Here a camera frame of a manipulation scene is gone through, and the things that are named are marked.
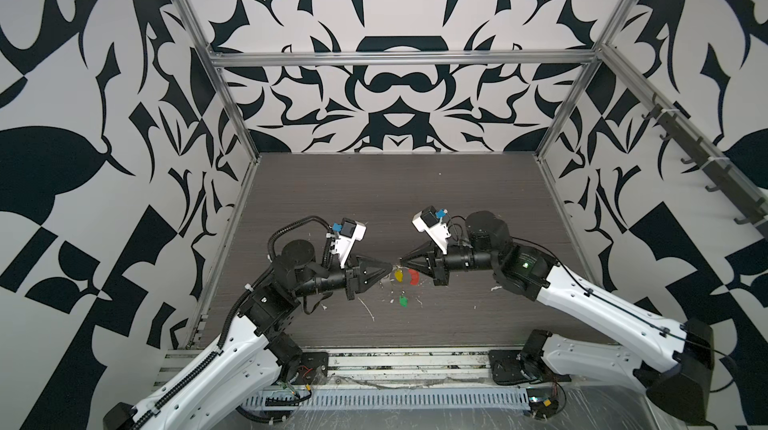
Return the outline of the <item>red key tag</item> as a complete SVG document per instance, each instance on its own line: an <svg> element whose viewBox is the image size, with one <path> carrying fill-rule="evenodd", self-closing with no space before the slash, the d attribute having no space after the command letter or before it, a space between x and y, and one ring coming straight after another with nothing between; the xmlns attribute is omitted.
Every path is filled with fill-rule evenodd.
<svg viewBox="0 0 768 430"><path fill-rule="evenodd" d="M410 278L409 283L414 286L418 285L420 282L420 273L416 270L409 269L408 274Z"/></svg>

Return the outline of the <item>large wire keyring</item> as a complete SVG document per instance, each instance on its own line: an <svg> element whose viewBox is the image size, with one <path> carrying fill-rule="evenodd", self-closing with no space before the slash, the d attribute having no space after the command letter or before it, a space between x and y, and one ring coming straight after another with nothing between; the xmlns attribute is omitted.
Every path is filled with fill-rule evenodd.
<svg viewBox="0 0 768 430"><path fill-rule="evenodd" d="M409 282L397 282L394 277L394 272L396 270L398 270L398 265L395 265L393 267L392 272L388 277L384 277L379 282L379 286L382 288L382 290L386 294L386 299L389 301L390 304L399 305L400 307L402 307L399 304L399 296L406 295L409 300L408 307L411 305L422 307L423 306L423 301L422 301L423 281L419 282L419 284L416 286L411 285Z"/></svg>

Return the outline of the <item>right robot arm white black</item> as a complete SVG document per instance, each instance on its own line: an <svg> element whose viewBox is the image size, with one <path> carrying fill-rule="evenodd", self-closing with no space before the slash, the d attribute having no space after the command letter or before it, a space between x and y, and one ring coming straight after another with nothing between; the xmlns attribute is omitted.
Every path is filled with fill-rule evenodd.
<svg viewBox="0 0 768 430"><path fill-rule="evenodd" d="M573 273L542 246L515 239L494 213L473 212L455 238L450 217L432 206L412 223L429 242L401 264L445 286L456 271L489 271L503 289L564 312L610 338L608 344L533 331L518 359L527 379L550 372L623 386L690 425L705 425L715 367L706 323L680 322L632 304Z"/></svg>

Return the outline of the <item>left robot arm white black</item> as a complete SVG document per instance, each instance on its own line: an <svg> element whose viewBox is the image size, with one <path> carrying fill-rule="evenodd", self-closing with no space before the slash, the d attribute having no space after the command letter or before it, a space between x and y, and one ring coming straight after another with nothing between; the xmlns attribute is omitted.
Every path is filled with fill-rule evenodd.
<svg viewBox="0 0 768 430"><path fill-rule="evenodd" d="M346 262L335 255L321 259L309 241L289 242L236 300L219 337L139 403L116 404L104 416L104 428L215 427L247 397L296 376L303 352L285 330L307 297L339 291L354 299L392 269L363 255Z"/></svg>

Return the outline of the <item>small circuit board green led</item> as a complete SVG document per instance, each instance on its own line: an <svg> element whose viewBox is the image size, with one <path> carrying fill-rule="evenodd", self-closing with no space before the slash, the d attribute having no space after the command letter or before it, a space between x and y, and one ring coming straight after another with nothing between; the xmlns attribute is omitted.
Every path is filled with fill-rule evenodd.
<svg viewBox="0 0 768 430"><path fill-rule="evenodd" d="M529 405L527 415L535 420L548 421L563 411L567 405L567 393L559 384L532 387L526 392Z"/></svg>

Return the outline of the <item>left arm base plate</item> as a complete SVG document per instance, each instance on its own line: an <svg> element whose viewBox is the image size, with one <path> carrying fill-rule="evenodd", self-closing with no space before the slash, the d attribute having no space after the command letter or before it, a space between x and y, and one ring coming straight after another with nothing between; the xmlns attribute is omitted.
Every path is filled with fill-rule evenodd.
<svg viewBox="0 0 768 430"><path fill-rule="evenodd" d="M289 382L296 385L312 385L327 376L329 353L325 351L303 352L298 364L289 371Z"/></svg>

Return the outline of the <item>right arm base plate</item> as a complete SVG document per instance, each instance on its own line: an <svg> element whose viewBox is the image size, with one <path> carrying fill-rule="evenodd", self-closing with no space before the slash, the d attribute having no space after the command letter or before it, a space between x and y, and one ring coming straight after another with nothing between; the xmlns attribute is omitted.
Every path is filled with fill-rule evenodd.
<svg viewBox="0 0 768 430"><path fill-rule="evenodd" d="M543 361L543 351L500 350L488 352L491 378L500 386L571 382L569 375L551 370Z"/></svg>

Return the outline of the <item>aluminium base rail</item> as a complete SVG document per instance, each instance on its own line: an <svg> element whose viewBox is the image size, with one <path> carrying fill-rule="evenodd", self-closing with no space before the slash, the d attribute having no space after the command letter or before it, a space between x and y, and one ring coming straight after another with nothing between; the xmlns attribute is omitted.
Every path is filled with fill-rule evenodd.
<svg viewBox="0 0 768 430"><path fill-rule="evenodd" d="M643 393L658 373L642 359L620 345L603 345L564 339L557 334L536 334L521 349L542 350L544 363L555 373L601 381ZM374 383L376 381L455 380L473 382L491 378L488 348L382 348L302 350L286 345L282 349L247 348L235 345L200 351L191 360L172 357L164 365L165 381L158 389L168 394L200 387L210 393L221 385L244 381L252 392L274 382L289 382L289 371L303 352L329 353L327 376Z"/></svg>

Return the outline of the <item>wall hook rack dark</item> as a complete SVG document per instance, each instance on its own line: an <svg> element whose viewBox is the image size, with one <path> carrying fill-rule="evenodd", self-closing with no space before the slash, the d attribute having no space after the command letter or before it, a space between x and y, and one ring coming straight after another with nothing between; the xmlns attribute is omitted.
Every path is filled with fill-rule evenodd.
<svg viewBox="0 0 768 430"><path fill-rule="evenodd" d="M721 193L738 210L737 225L750 225L761 235L767 234L767 193L747 177L688 117L675 106L658 100L658 95L641 98L647 109L643 121L660 129L661 145L656 157L657 170L663 171L663 160L670 146L680 150L680 164L690 171L701 171L709 179L705 189Z"/></svg>

